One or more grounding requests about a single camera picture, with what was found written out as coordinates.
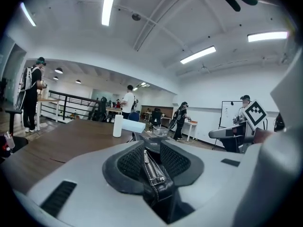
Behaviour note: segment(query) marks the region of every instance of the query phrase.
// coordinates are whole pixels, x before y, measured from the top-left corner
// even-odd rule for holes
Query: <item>person wearing backpack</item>
[[[182,127],[184,125],[185,119],[191,120],[190,117],[187,115],[186,108],[188,107],[187,102],[183,102],[178,110],[174,114],[174,119],[177,122],[177,129],[175,131],[174,140],[182,139]]]
[[[24,72],[24,85],[21,88],[21,92],[25,92],[24,104],[23,104],[23,124],[25,132],[34,132],[35,127],[35,113],[37,104],[37,89],[42,90],[46,86],[41,84],[42,72],[41,68],[45,64],[43,57],[40,57],[35,66],[27,68]]]

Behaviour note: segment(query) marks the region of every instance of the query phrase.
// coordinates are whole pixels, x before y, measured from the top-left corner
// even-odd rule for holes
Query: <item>light fixture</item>
[[[286,39],[287,32],[268,32],[254,35],[247,35],[248,42],[254,42],[259,40],[272,40],[272,39]]]
[[[114,0],[104,0],[102,9],[102,24],[109,26],[110,13],[112,11]]]
[[[36,26],[36,24],[34,23],[33,19],[31,18],[31,16],[29,15],[24,3],[20,3],[20,7],[22,9],[22,11],[24,12],[25,16],[27,17],[28,21],[32,24],[32,26]]]
[[[186,57],[185,59],[181,60],[180,62],[182,64],[186,64],[186,63],[188,63],[190,61],[193,61],[195,59],[198,59],[198,58],[200,58],[202,56],[208,55],[208,54],[213,53],[213,52],[216,52],[216,49],[215,49],[214,46],[211,46],[211,47],[209,47],[209,48],[207,48],[205,50],[197,52],[196,54],[193,54],[191,56]]]
[[[61,67],[58,67],[55,72],[59,73],[59,74],[62,74],[63,73],[63,70]]]

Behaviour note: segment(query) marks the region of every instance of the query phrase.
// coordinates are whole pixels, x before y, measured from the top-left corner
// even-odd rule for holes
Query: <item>zipper pull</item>
[[[149,163],[149,159],[148,159],[148,156],[147,156],[147,152],[146,152],[146,150],[144,150],[144,162],[145,163]]]

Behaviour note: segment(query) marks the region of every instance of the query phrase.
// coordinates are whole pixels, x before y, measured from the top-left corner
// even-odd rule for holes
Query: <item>whiteboard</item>
[[[232,127],[233,116],[239,113],[239,109],[242,108],[242,101],[223,101],[222,102],[222,111],[221,111],[221,127]]]

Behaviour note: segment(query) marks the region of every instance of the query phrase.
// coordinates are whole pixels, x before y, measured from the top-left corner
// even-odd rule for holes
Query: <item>doorway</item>
[[[17,78],[17,75],[25,55],[26,51],[15,44],[3,72],[3,78],[5,78],[7,82],[4,98],[12,104],[14,103],[16,82],[20,80]]]

